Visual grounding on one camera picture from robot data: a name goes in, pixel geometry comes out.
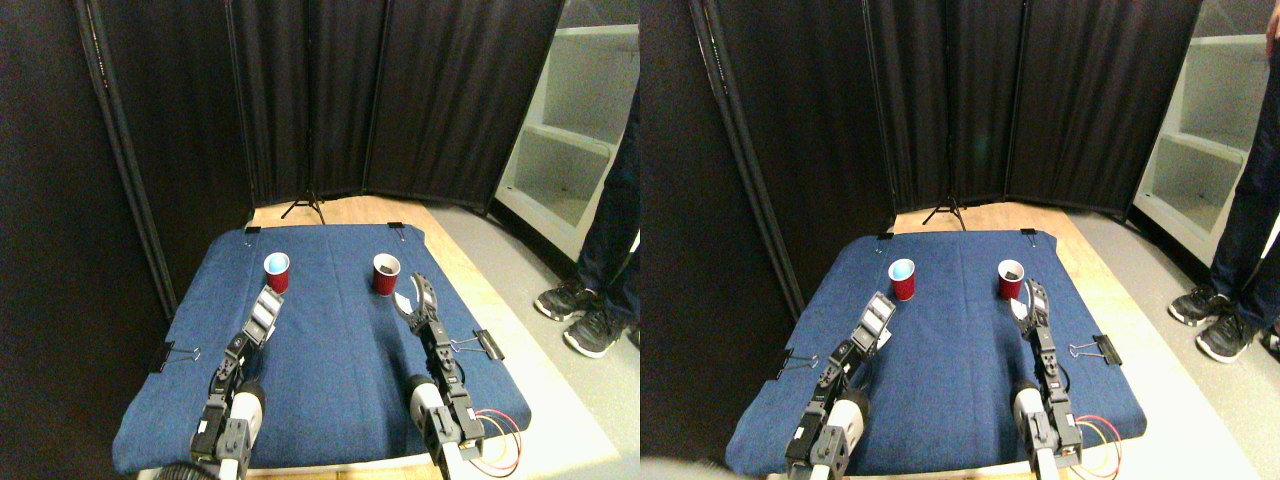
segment person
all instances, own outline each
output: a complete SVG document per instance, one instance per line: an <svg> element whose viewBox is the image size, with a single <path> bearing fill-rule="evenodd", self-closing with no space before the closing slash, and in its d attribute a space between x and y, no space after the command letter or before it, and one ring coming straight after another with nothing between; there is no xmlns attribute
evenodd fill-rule
<svg viewBox="0 0 1280 480"><path fill-rule="evenodd" d="M640 120L632 100L618 154L604 178L595 219L577 259L577 276L543 292L534 307L564 329L564 343L590 358L604 357L631 329L640 344L640 301L635 293L640 257L640 188L636 184L636 137Z"/></svg>
<svg viewBox="0 0 1280 480"><path fill-rule="evenodd" d="M1169 314L1185 325L1211 323L1196 337L1196 346L1222 364L1239 358L1263 330L1262 344L1274 356L1280 355L1280 248L1267 250L1271 229L1280 216L1280 58L1272 54L1277 38L1280 0L1267 22L1271 73L1253 150L1213 252L1210 284L1169 305Z"/></svg>

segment person's leg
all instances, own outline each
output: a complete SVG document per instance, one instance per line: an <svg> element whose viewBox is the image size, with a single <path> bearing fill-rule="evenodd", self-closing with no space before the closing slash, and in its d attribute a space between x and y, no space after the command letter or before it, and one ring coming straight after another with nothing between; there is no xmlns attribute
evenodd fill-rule
<svg viewBox="0 0 1280 480"><path fill-rule="evenodd" d="M604 178L604 191L595 210L595 220L586 233L579 256L579 278L582 284L603 296L599 308L588 310L581 320L564 330L564 340L580 353L599 358L613 346L627 323L637 319L639 301L630 288L639 268L639 255L632 246L640 234L640 187L636 184L636 138L640 120L632 101L627 129Z"/></svg>
<svg viewBox="0 0 1280 480"><path fill-rule="evenodd" d="M1239 358L1249 343L1253 343L1253 337L1260 330L1274 326L1277 317L1280 317L1280 251L1272 248L1257 268L1257 274L1240 292L1234 311L1204 329L1196 338L1196 344L1211 358L1230 364Z"/></svg>
<svg viewBox="0 0 1280 480"><path fill-rule="evenodd" d="M1258 128L1249 161L1235 187L1226 228L1210 266L1210 285L1169 306L1174 319L1196 326L1212 321L1236 301L1258 265L1271 227L1280 214L1280 55L1271 58Z"/></svg>

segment black sneaker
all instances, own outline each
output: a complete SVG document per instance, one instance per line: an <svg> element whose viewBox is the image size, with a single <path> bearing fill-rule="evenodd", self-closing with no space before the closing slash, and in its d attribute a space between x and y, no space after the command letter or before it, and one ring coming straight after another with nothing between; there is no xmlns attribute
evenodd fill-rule
<svg viewBox="0 0 1280 480"><path fill-rule="evenodd" d="M1275 329L1262 332L1262 347L1266 347L1267 353L1271 353L1272 357L1280 360L1280 334L1276 334Z"/></svg>
<svg viewBox="0 0 1280 480"><path fill-rule="evenodd" d="M1231 301L1213 287L1198 287L1169 303L1169 315L1185 325L1199 326L1204 321L1216 321L1230 306Z"/></svg>
<svg viewBox="0 0 1280 480"><path fill-rule="evenodd" d="M564 329L564 342L579 353L600 358L618 342L618 338L622 338L625 329L626 325L609 319L604 308L593 308L582 316L582 320Z"/></svg>
<svg viewBox="0 0 1280 480"><path fill-rule="evenodd" d="M1233 312L1222 314L1217 323L1196 337L1201 352L1222 364L1234 362L1261 330Z"/></svg>
<svg viewBox="0 0 1280 480"><path fill-rule="evenodd" d="M581 316L598 302L595 292L584 288L579 282L570 280L534 298L534 308L548 319L566 321Z"/></svg>

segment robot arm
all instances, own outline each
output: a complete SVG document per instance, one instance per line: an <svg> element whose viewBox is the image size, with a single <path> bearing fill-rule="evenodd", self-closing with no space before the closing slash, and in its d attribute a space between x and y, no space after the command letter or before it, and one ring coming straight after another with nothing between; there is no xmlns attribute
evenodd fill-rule
<svg viewBox="0 0 1280 480"><path fill-rule="evenodd" d="M1048 329L1048 294L1036 280L1027 280L1030 306L1016 298L1010 308L1023 338L1032 344L1036 375L1041 387L1021 380L1014 389L1014 420L1023 434L1032 470L1041 480L1056 480L1057 470L1080 465L1083 438L1071 413L1071 399L1062 384L1062 370Z"/></svg>
<svg viewBox="0 0 1280 480"><path fill-rule="evenodd" d="M243 479L248 470L266 394L256 381L244 381L244 364L266 347L283 305L280 294L262 287L248 321L227 344L223 361L209 381L205 410L191 436L191 460L216 471L220 480Z"/></svg>
<svg viewBox="0 0 1280 480"><path fill-rule="evenodd" d="M791 480L828 480L845 475L854 447L867 428L869 406L867 394L849 380L888 342L887 326L895 310L883 293L876 292L854 333L827 357L827 367L787 443Z"/></svg>
<svg viewBox="0 0 1280 480"><path fill-rule="evenodd" d="M421 274L415 273L412 280L417 308L412 308L410 300L399 293L396 293L396 307L408 323L410 332L421 339L431 376L413 375L410 379L410 415L422 433L431 460L445 477L451 477L451 465L480 457L484 425L475 416L471 394L462 383L462 369L453 357L449 335L436 315L435 289Z"/></svg>

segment blue fabric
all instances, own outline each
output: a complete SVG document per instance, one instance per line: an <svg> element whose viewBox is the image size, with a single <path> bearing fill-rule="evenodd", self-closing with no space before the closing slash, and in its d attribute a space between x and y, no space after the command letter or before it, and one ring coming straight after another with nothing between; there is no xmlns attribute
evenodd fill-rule
<svg viewBox="0 0 1280 480"><path fill-rule="evenodd" d="M392 300L372 291L374 255L399 259L396 291L406 297L415 298L412 273L431 282L451 337L471 338L480 326L422 244L422 232L406 227L403 233L402 242L387 225L316 225L266 228L253 236L233 230L219 237L168 334L175 348L200 347L204 355L147 376L115 435L115 468L127 474L189 460L188 443L209 379L266 283L262 262L276 251L289 255L289 287L276 330L262 352L259 381L266 407L252 466L333 465L422 453L406 390L411 375L426 374L426 353L396 315ZM244 244L247 238L252 246ZM500 347L502 339L497 340ZM468 347L475 348L474 343ZM529 404L500 361L472 351L457 358L476 410L495 408L522 429L529 426Z"/></svg>
<svg viewBox="0 0 1280 480"><path fill-rule="evenodd" d="M1030 344L1019 337L1009 303L997 296L996 265L1014 259L1050 298L1050 326L1071 378L1075 413L1098 415L1125 438L1147 429L1117 366L1073 358L1066 346L1093 342L1098 326L1057 260L1057 239L1018 232L946 232L860 238L840 253L800 316L787 348L826 358L856 325L876 291L892 298L888 266L915 261L915 297L896 302L893 337L877 357L868 387L870 420L849 475L892 475L975 468L1027 460L1014 429L1012 385L1036 381ZM883 250L876 253L877 247ZM1025 288L1021 301L1027 302ZM726 462L745 475L786 470L783 453L819 369L796 369L760 389L739 420ZM1085 434L1085 444L1098 439Z"/></svg>

